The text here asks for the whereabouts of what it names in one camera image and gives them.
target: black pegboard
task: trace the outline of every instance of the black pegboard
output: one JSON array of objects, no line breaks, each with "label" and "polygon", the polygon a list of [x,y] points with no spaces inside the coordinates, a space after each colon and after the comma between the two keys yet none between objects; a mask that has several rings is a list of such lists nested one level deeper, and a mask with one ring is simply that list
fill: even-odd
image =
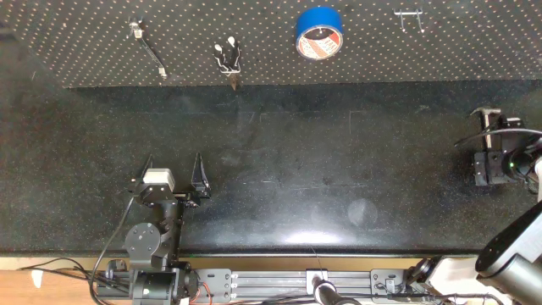
[{"label": "black pegboard", "polygon": [[[0,18],[65,87],[226,85],[213,45],[241,43],[241,83],[309,84],[542,78],[541,1],[0,0]],[[344,44],[323,61],[295,48],[298,16],[329,6]],[[406,32],[393,9],[422,9]],[[169,73],[131,38],[141,16]]]}]

